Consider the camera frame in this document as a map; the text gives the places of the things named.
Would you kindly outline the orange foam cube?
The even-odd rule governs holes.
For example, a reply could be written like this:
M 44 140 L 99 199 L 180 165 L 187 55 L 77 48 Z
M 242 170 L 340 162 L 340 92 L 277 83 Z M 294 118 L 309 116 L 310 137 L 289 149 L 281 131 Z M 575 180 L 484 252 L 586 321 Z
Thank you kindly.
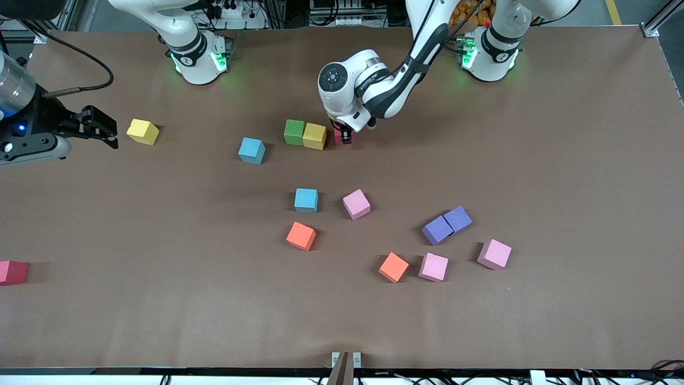
M 315 229 L 295 221 L 289 230 L 286 241 L 301 250 L 310 251 L 316 236 Z
M 389 253 L 378 268 L 378 272 L 392 283 L 400 282 L 409 268 L 409 263 L 396 253 Z

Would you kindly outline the tan vertical strut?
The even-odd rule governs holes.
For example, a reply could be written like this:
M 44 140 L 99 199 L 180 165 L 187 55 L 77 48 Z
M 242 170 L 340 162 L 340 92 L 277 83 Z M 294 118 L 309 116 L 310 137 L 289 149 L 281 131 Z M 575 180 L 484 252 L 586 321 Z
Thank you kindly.
M 326 385 L 353 385 L 354 362 L 353 354 L 340 352 L 333 365 Z

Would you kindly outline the blue foam cube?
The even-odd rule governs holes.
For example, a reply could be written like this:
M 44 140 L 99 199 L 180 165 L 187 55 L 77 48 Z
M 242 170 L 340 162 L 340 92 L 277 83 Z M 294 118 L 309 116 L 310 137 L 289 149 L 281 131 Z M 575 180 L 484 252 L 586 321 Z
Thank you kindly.
M 261 165 L 265 155 L 266 146 L 262 140 L 247 137 L 242 139 L 238 156 L 244 163 Z
M 318 191 L 316 189 L 297 188 L 294 197 L 294 208 L 296 212 L 317 213 Z

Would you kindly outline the purple foam cube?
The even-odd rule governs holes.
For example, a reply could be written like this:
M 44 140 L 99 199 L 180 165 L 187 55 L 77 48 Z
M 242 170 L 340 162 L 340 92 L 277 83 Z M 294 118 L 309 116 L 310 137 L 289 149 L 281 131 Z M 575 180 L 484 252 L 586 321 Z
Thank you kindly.
M 472 219 L 463 206 L 456 207 L 443 214 L 443 218 L 455 233 L 460 232 L 472 224 Z
M 454 229 L 452 229 L 444 216 L 438 216 L 428 222 L 422 228 L 422 232 L 432 246 L 437 246 L 454 234 Z

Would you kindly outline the small metal table bracket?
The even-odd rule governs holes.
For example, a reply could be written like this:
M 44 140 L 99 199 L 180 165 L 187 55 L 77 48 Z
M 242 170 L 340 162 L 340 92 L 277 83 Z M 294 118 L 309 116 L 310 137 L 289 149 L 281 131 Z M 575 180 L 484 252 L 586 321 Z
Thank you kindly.
M 332 352 L 331 354 L 331 366 L 334 366 L 335 363 L 337 362 L 337 359 L 340 356 L 339 351 Z M 354 363 L 354 368 L 362 368 L 362 354 L 360 352 L 354 352 L 350 353 L 350 356 L 353 358 L 353 363 Z

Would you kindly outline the yellow foam cube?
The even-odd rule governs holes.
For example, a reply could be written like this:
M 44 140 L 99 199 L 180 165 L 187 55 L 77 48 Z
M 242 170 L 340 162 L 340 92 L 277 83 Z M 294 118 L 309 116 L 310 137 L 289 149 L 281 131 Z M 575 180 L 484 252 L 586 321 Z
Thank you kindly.
M 154 145 L 159 136 L 159 128 L 147 120 L 133 119 L 127 129 L 127 136 L 141 144 Z
M 305 124 L 305 131 L 301 137 L 303 146 L 315 150 L 323 150 L 327 143 L 327 127 L 319 124 Z

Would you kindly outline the aluminium frame rail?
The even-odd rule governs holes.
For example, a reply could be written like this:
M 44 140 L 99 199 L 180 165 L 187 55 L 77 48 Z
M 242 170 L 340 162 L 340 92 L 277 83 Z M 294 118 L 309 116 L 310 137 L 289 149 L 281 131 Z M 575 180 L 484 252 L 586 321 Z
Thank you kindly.
M 659 37 L 660 27 L 682 10 L 684 10 L 684 0 L 667 0 L 650 19 L 640 23 L 643 37 Z
M 39 33 L 83 31 L 88 26 L 91 5 L 92 0 L 65 0 L 56 17 L 50 20 L 37 20 L 32 24 Z

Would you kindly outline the green foam cube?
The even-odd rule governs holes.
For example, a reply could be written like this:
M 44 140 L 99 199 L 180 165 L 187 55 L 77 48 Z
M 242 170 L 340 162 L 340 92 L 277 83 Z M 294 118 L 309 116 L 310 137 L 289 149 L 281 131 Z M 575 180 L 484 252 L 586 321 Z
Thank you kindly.
M 306 123 L 303 120 L 286 119 L 284 124 L 284 141 L 288 145 L 304 146 L 303 134 Z

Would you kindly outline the pile of orange bags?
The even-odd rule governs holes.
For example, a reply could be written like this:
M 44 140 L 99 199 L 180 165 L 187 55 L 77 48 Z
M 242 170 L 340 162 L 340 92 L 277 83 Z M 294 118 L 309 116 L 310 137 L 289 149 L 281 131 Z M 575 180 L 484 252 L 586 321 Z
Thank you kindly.
M 489 25 L 496 11 L 498 0 L 460 0 L 454 8 L 449 26 L 462 22 Z

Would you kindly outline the white power strip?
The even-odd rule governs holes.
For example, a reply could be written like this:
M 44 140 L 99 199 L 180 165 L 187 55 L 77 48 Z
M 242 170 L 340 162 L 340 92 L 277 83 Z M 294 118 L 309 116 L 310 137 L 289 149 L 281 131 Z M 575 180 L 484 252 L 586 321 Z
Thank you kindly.
M 268 29 L 271 24 L 258 0 L 213 0 L 208 24 L 216 29 Z

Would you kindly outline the pink foam cube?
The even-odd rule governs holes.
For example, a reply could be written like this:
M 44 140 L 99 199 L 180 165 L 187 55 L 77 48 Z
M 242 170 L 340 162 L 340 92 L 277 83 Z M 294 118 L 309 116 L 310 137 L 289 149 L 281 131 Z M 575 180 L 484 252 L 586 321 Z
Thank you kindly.
M 352 221 L 356 221 L 371 211 L 370 202 L 361 189 L 357 189 L 345 196 L 343 204 Z
M 430 282 L 443 282 L 448 264 L 448 258 L 434 253 L 426 253 L 421 260 L 418 277 Z
M 483 244 L 477 262 L 489 269 L 499 271 L 506 267 L 510 254 L 510 246 L 491 239 Z

